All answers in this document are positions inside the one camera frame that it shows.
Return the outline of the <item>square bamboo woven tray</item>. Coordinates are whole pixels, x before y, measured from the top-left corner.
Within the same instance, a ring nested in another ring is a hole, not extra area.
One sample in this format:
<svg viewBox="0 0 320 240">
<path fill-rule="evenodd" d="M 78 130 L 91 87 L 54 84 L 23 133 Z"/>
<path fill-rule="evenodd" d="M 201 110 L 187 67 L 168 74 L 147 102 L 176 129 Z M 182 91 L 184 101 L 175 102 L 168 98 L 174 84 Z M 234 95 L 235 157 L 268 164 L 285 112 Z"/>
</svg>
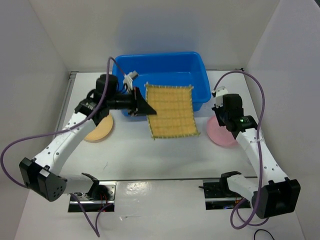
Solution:
<svg viewBox="0 0 320 240">
<path fill-rule="evenodd" d="M 156 111 L 148 115 L 151 137 L 177 139 L 199 136 L 192 103 L 192 85 L 166 86 L 145 84 L 147 103 Z"/>
</svg>

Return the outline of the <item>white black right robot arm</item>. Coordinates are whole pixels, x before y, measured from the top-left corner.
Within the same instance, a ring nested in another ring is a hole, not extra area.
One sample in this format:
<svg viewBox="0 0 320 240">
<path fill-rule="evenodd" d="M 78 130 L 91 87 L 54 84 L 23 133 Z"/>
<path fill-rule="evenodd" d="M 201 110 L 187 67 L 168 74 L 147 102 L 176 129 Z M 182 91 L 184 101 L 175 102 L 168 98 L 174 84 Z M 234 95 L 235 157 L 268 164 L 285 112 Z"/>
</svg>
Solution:
<svg viewBox="0 0 320 240">
<path fill-rule="evenodd" d="M 226 127 L 246 153 L 258 183 L 244 177 L 239 171 L 221 174 L 219 191 L 229 197 L 237 193 L 250 202 L 260 219 L 267 219 L 294 212 L 301 185 L 290 179 L 280 168 L 264 142 L 258 124 L 251 115 L 245 115 L 239 94 L 212 94 L 215 103 L 212 110 L 220 127 Z"/>
</svg>

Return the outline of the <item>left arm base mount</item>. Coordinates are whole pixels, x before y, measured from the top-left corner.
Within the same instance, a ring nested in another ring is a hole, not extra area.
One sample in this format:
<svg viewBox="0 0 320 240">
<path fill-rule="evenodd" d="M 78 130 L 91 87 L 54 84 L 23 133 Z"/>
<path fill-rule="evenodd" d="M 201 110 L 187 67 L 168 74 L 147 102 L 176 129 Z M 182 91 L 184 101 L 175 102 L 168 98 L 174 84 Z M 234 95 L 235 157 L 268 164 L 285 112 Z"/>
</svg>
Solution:
<svg viewBox="0 0 320 240">
<path fill-rule="evenodd" d="M 83 192 L 75 192 L 76 200 L 74 197 L 70 197 L 67 212 L 82 212 L 78 202 L 81 203 L 87 213 L 98 213 L 100 210 L 103 212 L 114 212 L 116 187 L 117 183 L 115 181 L 101 181 L 97 192 L 93 196 L 89 196 Z"/>
</svg>

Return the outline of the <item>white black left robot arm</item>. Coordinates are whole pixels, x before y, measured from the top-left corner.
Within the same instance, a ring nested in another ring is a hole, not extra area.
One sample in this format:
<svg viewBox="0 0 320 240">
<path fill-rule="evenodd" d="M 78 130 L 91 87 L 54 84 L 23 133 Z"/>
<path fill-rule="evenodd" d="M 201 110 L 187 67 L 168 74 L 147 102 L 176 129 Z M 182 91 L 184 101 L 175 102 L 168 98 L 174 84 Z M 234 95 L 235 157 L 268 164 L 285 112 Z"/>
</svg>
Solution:
<svg viewBox="0 0 320 240">
<path fill-rule="evenodd" d="M 96 80 L 95 88 L 74 109 L 61 133 L 33 159 L 24 158 L 19 163 L 25 186 L 49 202 L 71 193 L 82 193 L 88 200 L 97 198 L 103 189 L 97 178 L 84 172 L 78 176 L 61 176 L 60 172 L 73 151 L 109 115 L 110 110 L 127 110 L 130 116 L 157 113 L 140 89 L 133 86 L 137 77 L 136 71 L 126 74 L 123 80 L 125 92 L 121 92 L 116 76 L 102 74 Z"/>
</svg>

